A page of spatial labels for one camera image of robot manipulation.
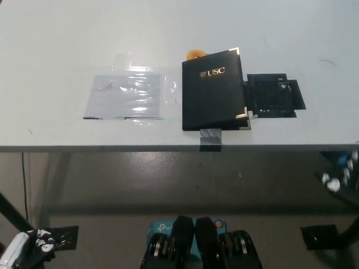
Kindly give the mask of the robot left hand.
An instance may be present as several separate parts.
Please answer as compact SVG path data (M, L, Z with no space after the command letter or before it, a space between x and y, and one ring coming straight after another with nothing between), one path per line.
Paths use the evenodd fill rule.
M55 258L56 240L49 231L18 233L1 256L1 268L40 268Z

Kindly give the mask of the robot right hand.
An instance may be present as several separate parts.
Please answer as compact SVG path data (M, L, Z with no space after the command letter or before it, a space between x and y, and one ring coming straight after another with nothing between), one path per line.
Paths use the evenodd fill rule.
M345 188L358 192L358 150L325 151L322 155L332 165L322 173L322 184L334 193Z

